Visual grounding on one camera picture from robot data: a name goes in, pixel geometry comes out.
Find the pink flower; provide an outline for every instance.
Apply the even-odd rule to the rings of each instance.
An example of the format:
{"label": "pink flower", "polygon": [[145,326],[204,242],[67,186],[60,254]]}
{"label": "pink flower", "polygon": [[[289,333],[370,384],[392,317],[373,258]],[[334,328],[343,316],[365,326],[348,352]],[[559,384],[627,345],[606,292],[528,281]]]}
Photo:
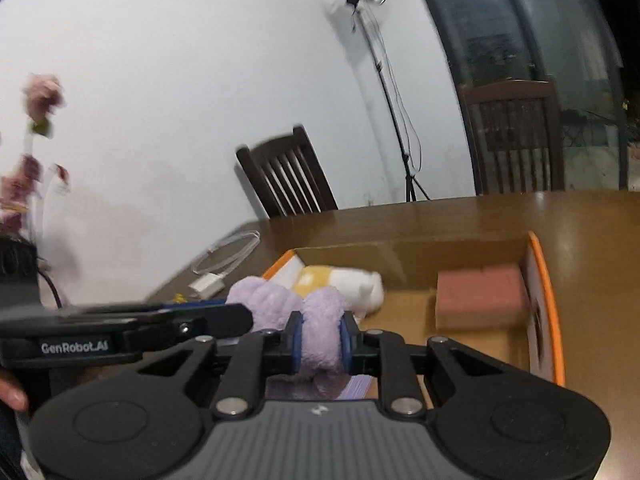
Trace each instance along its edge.
{"label": "pink flower", "polygon": [[11,212],[0,218],[0,228],[4,228],[14,234],[18,234],[22,229],[22,214]]}
{"label": "pink flower", "polygon": [[62,166],[60,166],[59,164],[56,164],[56,172],[58,173],[58,178],[64,182],[64,184],[66,186],[69,185],[69,172],[63,168]]}
{"label": "pink flower", "polygon": [[23,155],[22,162],[18,168],[18,177],[24,180],[40,180],[42,167],[40,163],[31,155]]}
{"label": "pink flower", "polygon": [[0,203],[3,205],[13,202],[25,203],[31,191],[19,178],[4,176],[0,184]]}
{"label": "pink flower", "polygon": [[43,123],[53,107],[64,104],[60,81],[53,75],[32,75],[24,95],[27,115],[36,124]]}

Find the blue object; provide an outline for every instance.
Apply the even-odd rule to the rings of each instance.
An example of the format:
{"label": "blue object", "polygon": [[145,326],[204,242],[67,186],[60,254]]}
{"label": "blue object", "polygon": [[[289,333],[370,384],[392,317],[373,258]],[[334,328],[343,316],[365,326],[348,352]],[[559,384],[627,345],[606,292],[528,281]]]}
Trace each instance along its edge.
{"label": "blue object", "polygon": [[340,319],[340,345],[342,346],[342,365],[344,370],[348,373],[351,370],[351,357],[353,356],[351,348],[351,335],[347,329],[347,324],[344,322],[344,318]]}
{"label": "blue object", "polygon": [[225,303],[226,298],[217,298],[215,300],[190,301],[189,303],[163,303],[162,306],[164,308],[175,310],[179,308],[193,308],[194,306],[224,305]]}
{"label": "blue object", "polygon": [[302,316],[298,319],[296,324],[296,330],[293,333],[293,371],[298,373],[300,371],[300,364],[302,363]]}

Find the purple towel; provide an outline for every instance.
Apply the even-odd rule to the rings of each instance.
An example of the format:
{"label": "purple towel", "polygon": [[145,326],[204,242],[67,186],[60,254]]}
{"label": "purple towel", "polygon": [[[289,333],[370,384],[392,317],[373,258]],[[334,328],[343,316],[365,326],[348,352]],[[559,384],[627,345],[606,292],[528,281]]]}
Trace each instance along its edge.
{"label": "purple towel", "polygon": [[342,368],[340,318],[349,303],[332,286],[319,288],[304,300],[283,286],[251,276],[229,290],[227,303],[242,303],[254,315],[253,331],[282,330],[289,315],[299,310],[302,325],[302,364],[294,376],[275,376],[267,381],[269,399],[335,399],[350,377]]}

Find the cable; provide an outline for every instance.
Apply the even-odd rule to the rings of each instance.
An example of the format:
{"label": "cable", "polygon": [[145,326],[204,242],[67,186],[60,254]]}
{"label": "cable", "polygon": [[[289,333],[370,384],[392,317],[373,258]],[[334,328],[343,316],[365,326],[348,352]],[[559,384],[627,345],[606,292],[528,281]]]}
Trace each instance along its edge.
{"label": "cable", "polygon": [[[378,43],[380,44],[380,46],[382,47],[383,50],[383,55],[385,57],[385,62],[386,62],[386,68],[389,72],[389,77],[391,79],[391,83],[394,87],[394,94],[396,96],[396,104],[398,104],[398,108],[400,108],[400,116],[402,119],[402,125],[404,126],[404,134],[406,135],[407,138],[407,147],[408,147],[408,155],[409,155],[409,159],[411,160],[411,166],[412,168],[414,168],[414,171],[417,173],[422,169],[422,143],[420,142],[420,137],[418,136],[418,133],[415,130],[414,124],[412,123],[411,117],[409,116],[409,113],[406,111],[406,108],[404,106],[404,101],[402,100],[402,95],[400,93],[400,90],[398,89],[398,82],[396,81],[396,75],[394,74],[394,69],[393,66],[391,65],[391,60],[389,59],[388,53],[386,51],[386,45],[385,45],[385,40],[384,37],[382,36],[382,31],[380,31],[380,24],[378,23],[378,20],[375,16],[375,14],[373,13],[373,11],[371,10],[369,3],[365,2],[365,6],[364,9],[367,13],[367,16],[369,17],[369,21],[371,22],[373,29],[374,29],[374,33],[378,39]],[[414,157],[413,157],[413,153],[412,153],[412,149],[411,149],[411,140],[409,137],[409,130],[407,128],[407,122],[409,123],[409,126],[411,127],[411,130],[414,134],[415,140],[418,142],[418,167],[416,168],[414,165]]]}
{"label": "cable", "polygon": [[51,289],[51,293],[53,294],[53,299],[56,301],[56,307],[58,309],[61,309],[62,301],[60,301],[60,295],[58,294],[58,290],[56,289],[56,286],[53,284],[53,281],[51,281],[51,278],[41,268],[38,268],[38,274],[42,276],[44,278],[44,281],[47,282],[47,285],[49,285],[49,288]]}
{"label": "cable", "polygon": [[[222,247],[228,246],[238,240],[244,240],[245,238],[251,238],[251,240],[245,245],[242,249],[240,249],[235,254],[225,258],[221,262],[214,264],[206,269],[199,269],[198,267],[209,258],[214,252],[221,249]],[[197,262],[195,262],[191,266],[191,270],[194,274],[202,275],[207,274],[208,272],[214,272],[215,270],[222,270],[222,272],[217,272],[222,277],[228,276],[231,272],[236,270],[242,262],[244,262],[251,253],[254,252],[255,248],[260,243],[260,233],[258,231],[244,231],[241,233],[236,233],[234,235],[221,240],[217,244],[213,244],[209,249],[207,249],[207,253],[201,257]]]}

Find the wooden chair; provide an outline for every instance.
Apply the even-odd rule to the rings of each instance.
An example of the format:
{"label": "wooden chair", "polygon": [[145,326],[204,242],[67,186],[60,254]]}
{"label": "wooden chair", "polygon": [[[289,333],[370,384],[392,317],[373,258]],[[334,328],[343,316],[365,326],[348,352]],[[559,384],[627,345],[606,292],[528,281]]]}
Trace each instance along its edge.
{"label": "wooden chair", "polygon": [[461,88],[461,96],[472,125],[469,144],[478,158],[482,193],[496,189],[492,176],[500,193],[564,190],[562,129],[552,82],[500,81]]}
{"label": "wooden chair", "polygon": [[236,157],[270,218],[338,209],[305,129],[241,146]]}

